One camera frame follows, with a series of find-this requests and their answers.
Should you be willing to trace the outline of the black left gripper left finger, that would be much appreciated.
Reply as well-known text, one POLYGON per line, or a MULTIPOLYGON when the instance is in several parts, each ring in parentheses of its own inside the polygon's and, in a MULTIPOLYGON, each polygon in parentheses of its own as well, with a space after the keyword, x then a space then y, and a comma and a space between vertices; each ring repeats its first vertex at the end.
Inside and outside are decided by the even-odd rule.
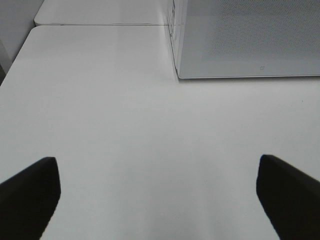
POLYGON ((0 238, 39 240, 61 197, 57 160, 44 157, 0 184, 0 238))

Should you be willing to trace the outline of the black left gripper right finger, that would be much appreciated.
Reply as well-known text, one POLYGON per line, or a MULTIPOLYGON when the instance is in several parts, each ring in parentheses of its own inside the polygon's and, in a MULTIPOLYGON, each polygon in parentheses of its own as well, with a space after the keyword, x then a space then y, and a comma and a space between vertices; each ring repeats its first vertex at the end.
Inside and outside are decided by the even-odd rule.
POLYGON ((274 156, 259 161, 256 194, 281 240, 320 238, 320 182, 274 156))

